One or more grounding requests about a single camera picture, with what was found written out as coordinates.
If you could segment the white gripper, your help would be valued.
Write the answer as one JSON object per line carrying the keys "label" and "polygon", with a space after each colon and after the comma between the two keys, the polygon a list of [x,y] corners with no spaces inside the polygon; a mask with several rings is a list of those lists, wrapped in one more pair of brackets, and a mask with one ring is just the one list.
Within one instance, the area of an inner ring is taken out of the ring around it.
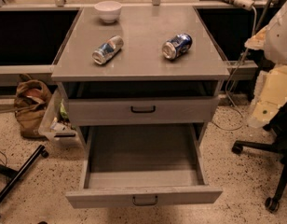
{"label": "white gripper", "polygon": [[253,128],[267,125],[287,103],[287,65],[261,71],[254,88],[247,124]]}

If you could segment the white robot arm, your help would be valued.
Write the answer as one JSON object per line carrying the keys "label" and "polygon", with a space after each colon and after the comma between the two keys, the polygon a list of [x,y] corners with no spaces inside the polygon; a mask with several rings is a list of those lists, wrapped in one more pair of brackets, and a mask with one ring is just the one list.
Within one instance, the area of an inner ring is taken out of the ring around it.
{"label": "white robot arm", "polygon": [[261,72],[256,81],[249,126],[267,125],[287,103],[287,1],[269,24],[245,42],[248,49],[264,52],[275,64],[269,72]]}

